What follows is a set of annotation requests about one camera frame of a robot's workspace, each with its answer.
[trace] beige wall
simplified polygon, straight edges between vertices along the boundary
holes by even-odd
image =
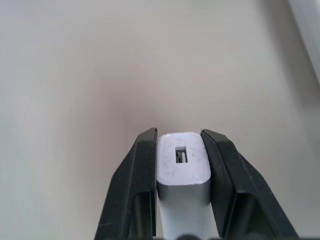
[[[286,1],[4,1],[0,239],[93,239],[135,137],[227,135],[320,236],[320,88]]]

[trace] white usb power adapter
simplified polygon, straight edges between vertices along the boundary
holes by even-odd
[[[208,239],[211,171],[201,136],[194,132],[165,134],[158,140],[156,154],[163,237]]]

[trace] white surface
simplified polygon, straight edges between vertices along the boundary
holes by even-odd
[[[2,0],[0,31],[0,239],[93,239],[154,126],[226,135],[320,236],[320,90],[286,0]]]
[[[289,0],[289,4],[320,81],[320,0]]]
[[[185,147],[187,163],[176,163],[176,147]],[[157,144],[156,180],[167,186],[202,184],[210,179],[205,144],[198,133],[162,135]]]
[[[176,148],[185,147],[187,162],[177,163]],[[157,193],[163,237],[175,240],[194,235],[212,236],[210,222],[210,164],[198,133],[162,135],[157,143]]]

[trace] black plastic jaw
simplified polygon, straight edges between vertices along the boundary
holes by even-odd
[[[298,238],[261,174],[225,135],[201,131],[211,169],[211,206],[219,236]]]
[[[141,133],[112,176],[95,240],[156,235],[157,129]]]

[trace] white plastic casing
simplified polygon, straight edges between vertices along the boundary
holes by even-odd
[[[183,149],[187,162],[177,162]],[[157,191],[165,239],[210,237],[210,179],[207,151],[194,132],[163,135],[157,144]]]

